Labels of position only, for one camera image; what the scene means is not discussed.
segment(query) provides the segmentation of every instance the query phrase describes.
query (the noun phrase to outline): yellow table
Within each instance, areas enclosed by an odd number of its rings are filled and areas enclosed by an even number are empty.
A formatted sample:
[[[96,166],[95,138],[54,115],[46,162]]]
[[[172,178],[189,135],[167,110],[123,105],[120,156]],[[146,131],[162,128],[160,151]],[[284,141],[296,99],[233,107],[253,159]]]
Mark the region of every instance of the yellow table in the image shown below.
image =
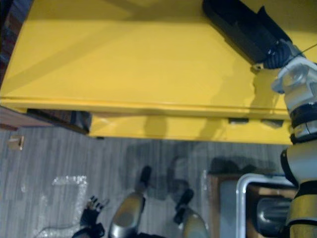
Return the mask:
[[[254,11],[264,4],[300,49],[316,43],[316,1],[243,2]],[[35,0],[0,103],[20,112],[135,114],[134,123],[147,115],[185,119],[191,126],[207,117],[287,120],[283,98],[270,89],[276,71],[251,72],[250,63],[211,26],[201,5],[201,0]],[[306,56],[317,61],[317,48]],[[111,119],[120,124],[121,117]],[[98,120],[94,117],[91,135],[116,136],[107,129],[97,133]],[[281,143],[288,141],[286,131]],[[188,138],[199,139],[192,133]],[[253,134],[245,141],[263,141]]]

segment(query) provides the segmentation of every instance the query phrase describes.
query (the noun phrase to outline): silver metal part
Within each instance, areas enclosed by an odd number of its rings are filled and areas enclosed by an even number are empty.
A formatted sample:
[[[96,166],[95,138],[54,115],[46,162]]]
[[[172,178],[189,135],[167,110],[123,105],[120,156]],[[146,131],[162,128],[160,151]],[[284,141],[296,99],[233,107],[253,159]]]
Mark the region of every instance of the silver metal part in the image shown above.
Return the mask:
[[[128,195],[112,219],[109,229],[109,237],[126,238],[132,234],[136,234],[143,206],[143,194],[133,192]]]
[[[236,190],[236,238],[246,237],[246,210],[247,210],[247,186],[252,183],[276,184],[284,186],[293,186],[293,184],[282,176],[265,176],[257,174],[243,175],[238,183]]]
[[[304,104],[317,101],[317,65],[304,57],[296,57],[281,69],[271,85],[273,91],[285,93],[289,113]]]
[[[188,208],[185,212],[183,238],[209,238],[202,217]]]
[[[294,128],[294,134],[296,138],[300,138],[305,135],[310,135],[314,133],[317,133],[317,120],[300,124]]]
[[[316,180],[317,140],[293,145],[286,154],[289,168],[298,184]]]

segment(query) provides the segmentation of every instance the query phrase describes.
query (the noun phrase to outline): cable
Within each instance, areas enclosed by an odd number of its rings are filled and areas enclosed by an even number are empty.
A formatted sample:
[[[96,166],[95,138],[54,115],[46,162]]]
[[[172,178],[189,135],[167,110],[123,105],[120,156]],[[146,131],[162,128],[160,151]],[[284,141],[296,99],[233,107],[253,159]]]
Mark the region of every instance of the cable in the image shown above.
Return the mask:
[[[69,229],[69,228],[72,228],[72,227],[78,226],[78,225],[80,225],[80,223],[76,223],[76,224],[72,224],[72,225],[68,225],[68,226],[60,226],[60,227],[44,227],[44,228],[41,229],[35,236],[33,236],[33,238],[38,238],[38,236],[39,236],[43,231],[48,230],[48,229],[61,231],[61,230]]]
[[[304,53],[304,52],[306,52],[306,51],[308,51],[308,50],[310,50],[311,48],[314,48],[315,46],[317,46],[317,43],[314,44],[314,45],[312,45],[312,46],[310,46],[310,47],[308,47],[307,49],[305,49],[305,50],[299,52],[295,57],[299,56],[300,54],[302,54],[302,53]]]

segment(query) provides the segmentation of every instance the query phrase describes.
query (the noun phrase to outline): floor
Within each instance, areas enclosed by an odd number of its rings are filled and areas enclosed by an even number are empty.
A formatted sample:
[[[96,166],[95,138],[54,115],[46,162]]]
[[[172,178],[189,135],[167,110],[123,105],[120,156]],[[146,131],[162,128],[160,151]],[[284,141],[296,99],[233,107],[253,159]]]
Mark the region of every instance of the floor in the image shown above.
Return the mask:
[[[25,136],[22,151],[8,149],[6,143],[13,134]],[[85,201],[93,194],[110,200],[99,217],[107,228],[144,165],[153,167],[153,176],[140,230],[174,238],[179,230],[172,222],[173,207],[184,187],[189,185],[195,191],[191,206],[209,218],[204,175],[214,170],[214,158],[232,160],[240,169],[253,165],[280,173],[283,148],[131,138],[97,140],[57,127],[0,131],[0,238],[32,238],[43,228],[37,237],[71,237]],[[178,189],[169,189],[170,180],[178,182]]]

